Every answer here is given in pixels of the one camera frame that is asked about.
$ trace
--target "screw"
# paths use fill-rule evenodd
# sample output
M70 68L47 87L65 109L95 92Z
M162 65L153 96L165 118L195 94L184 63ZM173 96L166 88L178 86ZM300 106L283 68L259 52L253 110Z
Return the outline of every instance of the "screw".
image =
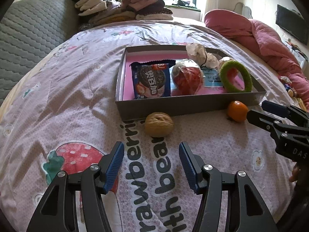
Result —
M63 176L65 176L65 171L60 171L59 173L58 173L58 177L63 177Z
M246 172L244 172L244 171L238 171L238 175L239 175L240 177L245 177L245 176L246 176Z
M90 166L90 170L91 171L96 171L96 170L98 170L98 168L99 168L99 166L97 164L94 164L94 165Z
M213 169L212 165L209 165L209 164L204 165L203 168L207 171L210 171Z

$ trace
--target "pink folded blanket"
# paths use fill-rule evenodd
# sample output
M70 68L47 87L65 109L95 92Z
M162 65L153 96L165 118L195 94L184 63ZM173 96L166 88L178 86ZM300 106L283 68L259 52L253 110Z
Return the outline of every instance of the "pink folded blanket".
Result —
M287 76L309 109L309 82L298 61L273 28L223 9L209 11L205 15L204 22L206 27L252 51L280 76Z
M135 11L139 11L156 1L157 0L122 0L122 7L125 9L127 6L130 6Z

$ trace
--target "television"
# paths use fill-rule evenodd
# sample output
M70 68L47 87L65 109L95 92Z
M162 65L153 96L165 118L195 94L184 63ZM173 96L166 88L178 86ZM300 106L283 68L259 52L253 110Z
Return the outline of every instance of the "television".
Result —
M278 5L276 24L280 28L289 32L301 43L307 45L309 38L309 26L297 12Z

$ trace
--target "bed sheet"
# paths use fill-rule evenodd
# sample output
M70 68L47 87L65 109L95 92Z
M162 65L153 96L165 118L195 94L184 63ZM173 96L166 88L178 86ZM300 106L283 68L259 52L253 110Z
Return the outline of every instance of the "bed sheet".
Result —
M192 230L200 196L190 190L181 167L182 141L223 172L246 171L274 219L281 217L293 192L293 163L275 153L266 131L231 122L224 111L174 117L175 130L165 138L148 137L141 121L121 121L115 86L124 48L191 42L243 63L267 90L264 99L294 104L267 64L201 25L129 21L80 32L44 58L1 106L0 207L17 231L26 231L56 172L84 170L118 140L125 144L123 164L103 197L112 231ZM85 231L81 199L76 202ZM224 231L226 206L223 194L218 231Z

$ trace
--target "green ring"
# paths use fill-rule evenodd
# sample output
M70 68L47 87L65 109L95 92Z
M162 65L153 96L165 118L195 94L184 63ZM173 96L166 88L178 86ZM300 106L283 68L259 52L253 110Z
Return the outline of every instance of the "green ring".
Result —
M242 75L244 79L244 84L245 84L245 89L244 90L239 90L237 89L234 85L230 83L228 80L228 71L232 68L236 68ZM225 62L220 69L220 79L221 82L226 89L227 92L231 93L239 93L239 92L251 92L252 91L252 80L249 72L247 69L239 62L235 60L230 60Z

